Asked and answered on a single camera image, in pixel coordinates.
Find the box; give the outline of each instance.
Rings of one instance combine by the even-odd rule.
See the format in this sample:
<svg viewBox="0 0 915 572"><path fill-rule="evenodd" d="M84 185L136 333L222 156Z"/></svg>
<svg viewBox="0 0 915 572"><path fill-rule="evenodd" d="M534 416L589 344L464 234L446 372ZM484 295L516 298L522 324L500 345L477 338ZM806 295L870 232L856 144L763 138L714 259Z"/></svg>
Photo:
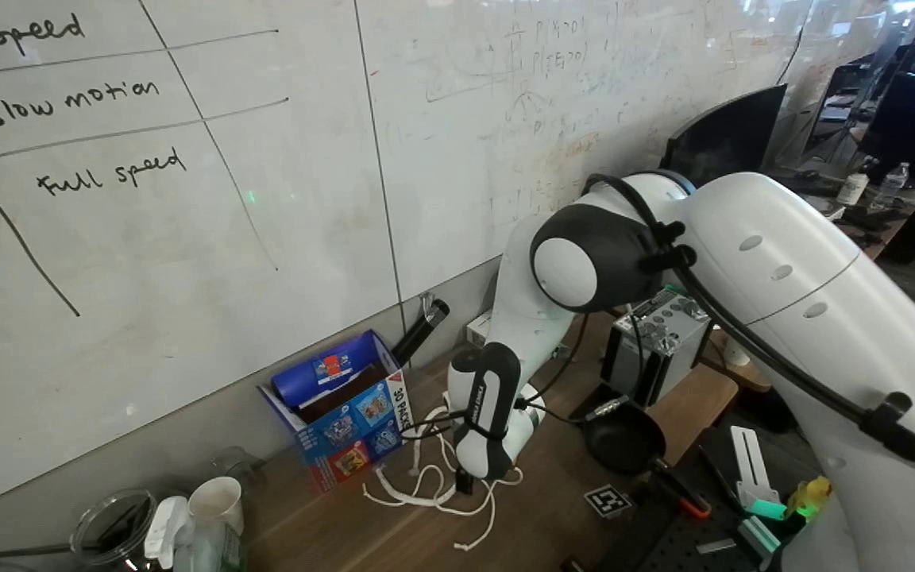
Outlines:
<svg viewBox="0 0 915 572"><path fill-rule="evenodd" d="M261 393L295 431L318 487L356 481L403 445L403 372L375 329L277 372Z"/></svg>
<svg viewBox="0 0 915 572"><path fill-rule="evenodd" d="M709 328L711 321L698 301L661 292L651 306L638 308L636 324L632 318L612 321L602 378L632 396L632 403L651 407L689 376L702 357Z"/></svg>

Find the desk surface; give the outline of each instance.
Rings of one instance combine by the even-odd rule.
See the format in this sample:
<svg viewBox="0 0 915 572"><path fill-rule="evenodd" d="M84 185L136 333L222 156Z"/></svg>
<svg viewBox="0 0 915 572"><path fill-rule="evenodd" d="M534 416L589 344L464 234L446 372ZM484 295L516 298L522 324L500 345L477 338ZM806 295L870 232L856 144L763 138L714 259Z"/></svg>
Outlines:
<svg viewBox="0 0 915 572"><path fill-rule="evenodd" d="M609 321L596 321L568 376L548 393L556 412L568 412L598 389L598 365ZM415 372L414 400L430 410L446 389L446 359ZM666 431L666 456L676 461L734 400L736 385L711 369L697 369L651 416ZM579 429L548 420L517 461L526 482L500 488L500 512L489 539L459 554L454 539L475 539L480 518L449 518L430 509L383 509L361 500L358 487L316 492L299 451L261 466L250 492L250 564L255 568L561 568L566 555L598 561L618 539L618 524L598 520L584 488L609 482Z"/></svg>
<svg viewBox="0 0 915 572"><path fill-rule="evenodd" d="M904 232L904 224L909 222L909 215L911 215L911 213L892 215L881 232L873 232L873 241L866 245L866 255L877 259L877 256L884 255L884 248L889 248L892 239ZM839 222L839 229L848 232L848 234L866 234L866 232L859 232L859 229L848 224L848 222Z"/></svg>

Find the whiteboard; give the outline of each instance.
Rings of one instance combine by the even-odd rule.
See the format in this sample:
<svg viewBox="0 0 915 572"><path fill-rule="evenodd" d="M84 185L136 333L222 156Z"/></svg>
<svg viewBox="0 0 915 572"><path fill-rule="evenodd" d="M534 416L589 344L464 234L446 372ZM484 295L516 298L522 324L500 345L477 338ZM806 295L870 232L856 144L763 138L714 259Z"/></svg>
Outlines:
<svg viewBox="0 0 915 572"><path fill-rule="evenodd" d="M0 492L394 292L350 3L0 0Z"/></svg>
<svg viewBox="0 0 915 572"><path fill-rule="evenodd" d="M368 0L402 292L508 241L592 172L657 164L665 141L776 86L809 3Z"/></svg>

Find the white cable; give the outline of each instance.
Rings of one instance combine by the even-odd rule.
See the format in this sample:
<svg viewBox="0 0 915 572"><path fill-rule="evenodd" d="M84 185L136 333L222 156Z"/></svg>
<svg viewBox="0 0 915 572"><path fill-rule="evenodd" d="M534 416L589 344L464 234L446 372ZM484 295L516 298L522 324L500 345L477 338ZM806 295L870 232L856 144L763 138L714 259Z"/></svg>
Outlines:
<svg viewBox="0 0 915 572"><path fill-rule="evenodd" d="M386 509L415 504L415 509L436 509L436 512L454 516L454 518L477 518L477 516L484 516L484 509L489 509L486 531L484 531L480 537L468 539L468 544L454 544L454 549L470 554L470 549L477 549L477 548L494 533L494 524L495 524L495 487L522 487L522 482L526 482L526 469L516 466L516 478L512 478L512 481L494 481L494 482L489 482L489 481L480 481L484 488L486 488L486 496L484 496L484 501L480 501L477 509L446 504L446 501L454 500L459 487L454 487L454 482L449 487L449 478L446 478L446 469L441 469L438 465L419 466L425 426L430 426L432 420L438 420L441 412L449 412L449 403L430 410L430 416L424 420L419 429L403 431L407 437L414 437L414 466L411 466L411 478L415 478L415 487L414 487L411 492L402 492L402 488L392 487L392 481L386 478L386 469L375 466L375 478L377 478L377 482L386 487L386 492L388 492L392 500L383 500L383 496L368 492L366 482L361 482L361 496L366 496L368 501L375 501L375 504L386 504ZM452 465L452 456L459 461L454 445L452 445L446 435L436 435L436 437L438 437L438 455L441 455L446 466L454 473L454 465ZM438 478L436 496L419 496L419 488L424 488L424 482L425 482L425 473L436 473L436 478Z"/></svg>

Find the green object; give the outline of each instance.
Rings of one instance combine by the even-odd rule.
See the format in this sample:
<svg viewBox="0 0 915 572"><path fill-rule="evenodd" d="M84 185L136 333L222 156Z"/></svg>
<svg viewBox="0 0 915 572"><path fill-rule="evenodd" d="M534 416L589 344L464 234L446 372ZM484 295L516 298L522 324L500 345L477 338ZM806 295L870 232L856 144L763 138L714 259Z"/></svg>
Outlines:
<svg viewBox="0 0 915 572"><path fill-rule="evenodd" d="M782 539L761 518L743 518L736 531L763 560L782 549Z"/></svg>
<svg viewBox="0 0 915 572"><path fill-rule="evenodd" d="M813 520L818 512L820 512L818 504L799 504L799 516L806 518L806 520Z"/></svg>
<svg viewBox="0 0 915 572"><path fill-rule="evenodd" d="M765 520L786 520L788 518L788 509L782 501L765 501L765 500L751 501L746 512L761 516Z"/></svg>

